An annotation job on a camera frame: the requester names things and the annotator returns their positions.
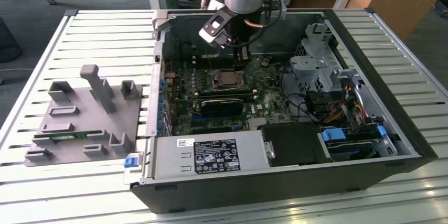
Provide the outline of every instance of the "gray floor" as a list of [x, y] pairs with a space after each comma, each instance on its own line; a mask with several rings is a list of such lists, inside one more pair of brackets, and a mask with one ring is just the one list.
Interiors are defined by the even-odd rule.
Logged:
[[[18, 59], [0, 63], [0, 69], [34, 68], [66, 9], [147, 9], [146, 0], [0, 0], [0, 17], [22, 48]], [[429, 12], [405, 41], [430, 72], [448, 87], [448, 19]], [[0, 72], [0, 125], [25, 85], [30, 71]]]

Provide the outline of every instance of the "gray plastic block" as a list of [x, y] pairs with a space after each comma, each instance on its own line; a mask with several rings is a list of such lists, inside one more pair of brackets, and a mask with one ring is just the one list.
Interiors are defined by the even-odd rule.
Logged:
[[51, 108], [47, 112], [50, 116], [58, 116], [58, 115], [77, 115], [78, 109], [75, 106], [61, 106], [57, 108]]
[[73, 91], [66, 81], [54, 81], [49, 87], [47, 94], [57, 104], [69, 104], [67, 94]]
[[83, 145], [82, 152], [89, 158], [102, 157], [106, 155], [106, 149], [103, 148], [102, 144]]
[[138, 90], [133, 81], [121, 81], [121, 94], [125, 100], [138, 97]]
[[[35, 148], [43, 148], [51, 155], [49, 159], [26, 158], [25, 166], [125, 158], [126, 154], [133, 152], [142, 87], [133, 81], [125, 81], [119, 86], [109, 87], [106, 80], [101, 80], [101, 85], [105, 90], [109, 90], [103, 93], [114, 105], [114, 113], [103, 112], [101, 101], [91, 96], [90, 88], [75, 88], [69, 91], [67, 83], [54, 86], [67, 91], [62, 93], [66, 95], [69, 104], [49, 102], [29, 149], [31, 151]], [[93, 149], [85, 149], [85, 146], [98, 144], [102, 145], [106, 154], [86, 154], [85, 150]]]
[[95, 98], [99, 100], [105, 113], [111, 114], [115, 111], [111, 96], [110, 86], [106, 81], [98, 78], [97, 65], [82, 65], [79, 76], [89, 82]]
[[129, 153], [130, 152], [133, 144], [125, 132], [122, 133], [119, 139], [117, 139], [115, 136], [110, 134], [109, 146], [111, 147], [114, 153]]
[[70, 123], [55, 123], [55, 124], [45, 124], [41, 128], [41, 132], [43, 133], [54, 133], [54, 132], [66, 132], [73, 131], [74, 126]]
[[101, 133], [87, 134], [86, 137], [90, 141], [106, 141], [109, 140], [109, 133], [106, 131], [101, 131]]
[[55, 141], [51, 138], [49, 138], [49, 137], [33, 138], [31, 141], [33, 141], [33, 143], [37, 146], [47, 145], [47, 144], [54, 144], [55, 143]]
[[45, 148], [35, 147], [26, 151], [25, 159], [31, 162], [47, 161], [51, 159], [51, 153]]

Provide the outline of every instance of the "sticker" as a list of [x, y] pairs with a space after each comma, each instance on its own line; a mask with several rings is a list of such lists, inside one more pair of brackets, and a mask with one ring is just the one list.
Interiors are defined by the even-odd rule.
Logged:
[[194, 143], [193, 138], [179, 138], [177, 139], [177, 147], [191, 147]]
[[241, 170], [234, 139], [206, 142], [191, 141], [190, 144], [194, 145], [194, 171], [197, 174]]

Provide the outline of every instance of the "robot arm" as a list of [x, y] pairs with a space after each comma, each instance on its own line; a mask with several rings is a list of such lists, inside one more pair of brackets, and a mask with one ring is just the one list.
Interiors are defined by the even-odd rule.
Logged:
[[246, 47], [262, 35], [262, 29], [271, 26], [258, 24], [261, 13], [269, 12], [265, 23], [269, 22], [271, 2], [269, 7], [262, 6], [263, 0], [223, 0], [223, 7], [203, 24], [199, 36], [214, 47], [242, 48]]

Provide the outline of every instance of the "blue tab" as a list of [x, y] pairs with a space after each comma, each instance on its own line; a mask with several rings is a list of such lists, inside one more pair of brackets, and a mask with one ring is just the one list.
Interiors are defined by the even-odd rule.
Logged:
[[321, 132], [321, 139], [323, 140], [323, 142], [326, 142], [329, 140], [329, 136], [326, 134], [326, 132]]
[[379, 132], [381, 137], [385, 137], [386, 132], [385, 132], [385, 129], [381, 125], [377, 127], [377, 131]]
[[325, 129], [323, 132], [327, 135], [327, 140], [343, 140], [346, 139], [343, 131], [341, 128], [330, 128], [330, 129]]
[[123, 167], [137, 167], [138, 166], [138, 157], [126, 157], [123, 159]]

